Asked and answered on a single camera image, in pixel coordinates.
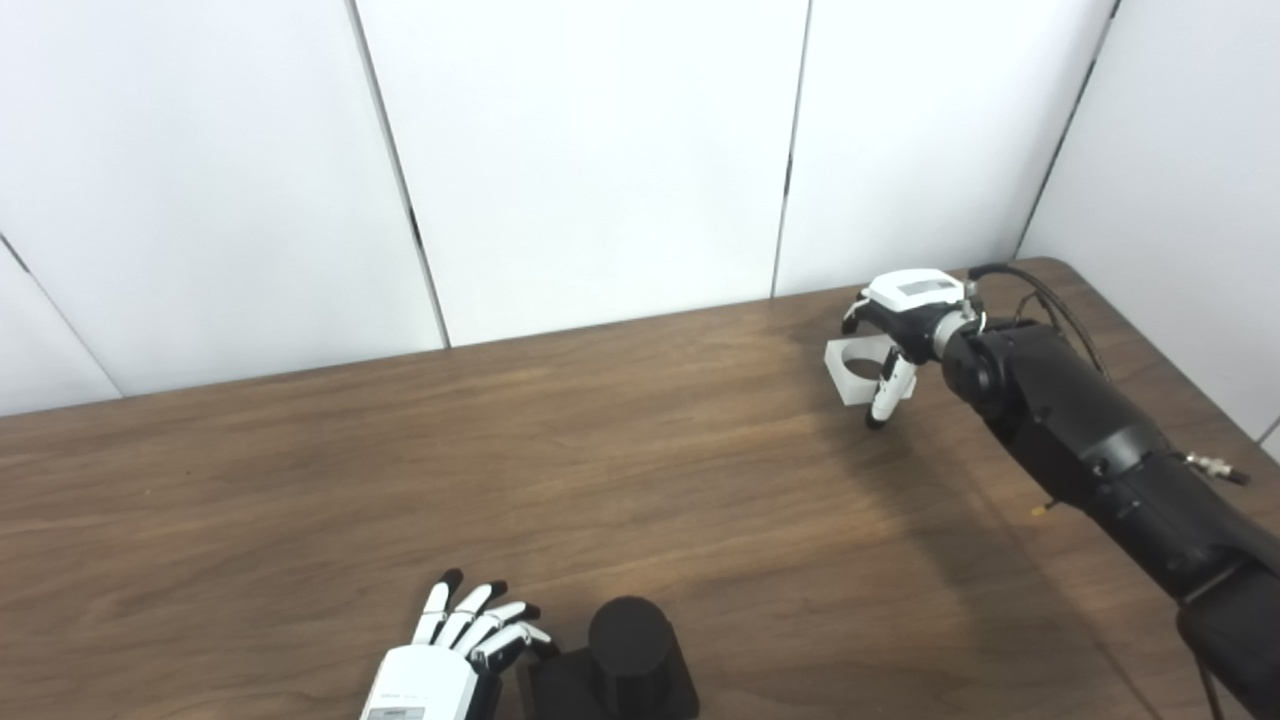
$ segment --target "black cylindrical object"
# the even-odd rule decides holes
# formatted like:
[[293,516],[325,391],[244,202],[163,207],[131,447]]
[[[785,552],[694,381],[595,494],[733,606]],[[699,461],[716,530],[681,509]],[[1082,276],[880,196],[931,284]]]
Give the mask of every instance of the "black cylindrical object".
[[591,689],[617,717],[643,717],[671,691],[671,655],[676,635],[657,605],[643,597],[618,597],[595,612],[588,630]]

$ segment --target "wooden table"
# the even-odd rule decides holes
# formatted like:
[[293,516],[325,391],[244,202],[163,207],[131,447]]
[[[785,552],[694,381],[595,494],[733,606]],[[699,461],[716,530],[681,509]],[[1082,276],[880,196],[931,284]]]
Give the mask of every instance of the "wooden table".
[[[1025,266],[1280,530],[1275,464],[1070,269]],[[1172,603],[1080,514],[1032,518],[936,366],[879,433],[840,405],[852,295],[0,420],[0,717],[353,720],[451,565],[567,648],[657,601],[703,717],[1207,717]]]

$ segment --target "white panel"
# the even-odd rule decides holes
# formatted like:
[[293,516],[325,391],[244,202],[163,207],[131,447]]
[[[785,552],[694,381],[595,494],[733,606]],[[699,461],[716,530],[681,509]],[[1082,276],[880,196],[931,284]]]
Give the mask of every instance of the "white panel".
[[1112,0],[814,0],[778,293],[1007,260]]
[[453,342],[768,296],[804,0],[358,5]]
[[440,346],[338,0],[0,4],[0,223],[125,395]]
[[116,397],[36,281],[0,246],[0,415]]
[[1277,38],[1274,0],[1124,0],[1023,249],[1252,437],[1280,407]]
[[1280,462],[1280,432],[1272,430],[1262,442],[1262,450],[1266,450],[1271,457],[1276,459],[1276,462]]

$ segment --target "black cable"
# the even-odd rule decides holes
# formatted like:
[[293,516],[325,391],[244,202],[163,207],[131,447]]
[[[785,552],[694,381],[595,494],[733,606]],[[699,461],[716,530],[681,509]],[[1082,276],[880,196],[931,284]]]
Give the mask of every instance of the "black cable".
[[1089,360],[1093,363],[1093,366],[1097,368],[1100,373],[1102,373],[1102,377],[1106,378],[1107,382],[1111,380],[1111,373],[1107,372],[1106,364],[1102,363],[1102,355],[1098,352],[1098,346],[1093,343],[1093,338],[1089,337],[1089,333],[1084,329],[1084,324],[1080,323],[1080,319],[1075,315],[1074,311],[1071,311],[1071,309],[1066,305],[1066,302],[1064,302],[1062,299],[1059,297],[1059,295],[1052,291],[1052,288],[1044,284],[1044,281],[1037,278],[1036,275],[1028,273],[1021,268],[1014,268],[1012,265],[1007,265],[1005,263],[991,263],[987,265],[978,265],[975,268],[969,269],[969,279],[972,281],[978,281],[991,274],[1014,275],[1015,278],[1036,288],[1037,293],[1041,295],[1041,299],[1043,301],[1047,301],[1044,304],[1046,309],[1048,309],[1051,305],[1053,307],[1057,307],[1059,313],[1062,314],[1062,318],[1066,319],[1066,323],[1071,325],[1073,331],[1075,331],[1075,336],[1080,338],[1080,343],[1084,345],[1084,350],[1089,355]]
[[1059,332],[1062,332],[1062,323],[1057,322],[1057,313],[1053,311],[1053,305],[1047,302],[1039,291],[1036,292],[1036,302],[1039,302],[1039,306],[1044,309],[1044,314],[1048,315],[1048,322],[1052,323]]
[[1034,290],[1028,292],[1027,297],[1018,301],[1018,307],[1014,310],[1014,322],[1011,323],[1014,327],[1016,327],[1018,322],[1023,319],[1023,310],[1027,307],[1027,304],[1030,302],[1032,297],[1036,297]]
[[1201,662],[1201,659],[1196,659],[1196,669],[1201,674],[1201,684],[1204,685],[1204,698],[1208,700],[1210,716],[1213,720],[1225,720],[1222,715],[1222,703],[1217,700],[1217,688],[1213,685],[1213,676],[1208,674],[1208,667]]

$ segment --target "label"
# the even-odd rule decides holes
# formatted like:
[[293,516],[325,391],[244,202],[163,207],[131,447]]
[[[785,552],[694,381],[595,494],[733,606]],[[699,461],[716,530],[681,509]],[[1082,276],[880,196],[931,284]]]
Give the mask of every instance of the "label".
[[369,711],[369,720],[422,720],[425,707],[379,707]]

